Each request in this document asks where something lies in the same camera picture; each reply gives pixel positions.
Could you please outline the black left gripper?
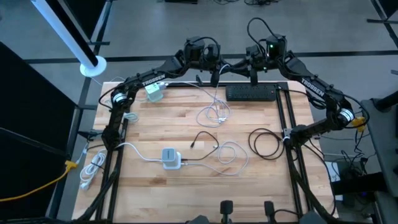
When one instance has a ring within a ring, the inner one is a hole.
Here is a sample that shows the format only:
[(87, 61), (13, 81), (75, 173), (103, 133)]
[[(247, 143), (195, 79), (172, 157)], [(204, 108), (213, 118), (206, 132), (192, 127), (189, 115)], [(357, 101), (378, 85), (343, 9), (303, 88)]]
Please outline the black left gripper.
[[(229, 66), (227, 61), (222, 61), (220, 59), (220, 46), (218, 44), (209, 44), (204, 49), (204, 59), (207, 69), (211, 72), (210, 84), (211, 86), (217, 86), (220, 80), (220, 68), (221, 66)], [(225, 73), (228, 68), (222, 69), (221, 73)]]

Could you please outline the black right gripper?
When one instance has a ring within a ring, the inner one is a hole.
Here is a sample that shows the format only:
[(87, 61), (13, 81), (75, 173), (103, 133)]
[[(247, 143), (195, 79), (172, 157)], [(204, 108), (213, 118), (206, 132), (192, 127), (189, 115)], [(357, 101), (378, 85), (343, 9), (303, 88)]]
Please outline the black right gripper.
[(258, 72), (267, 72), (266, 60), (257, 45), (247, 48), (247, 60), (242, 59), (232, 64), (231, 67), (231, 72), (239, 75), (247, 75), (249, 71), (252, 86), (258, 84)]

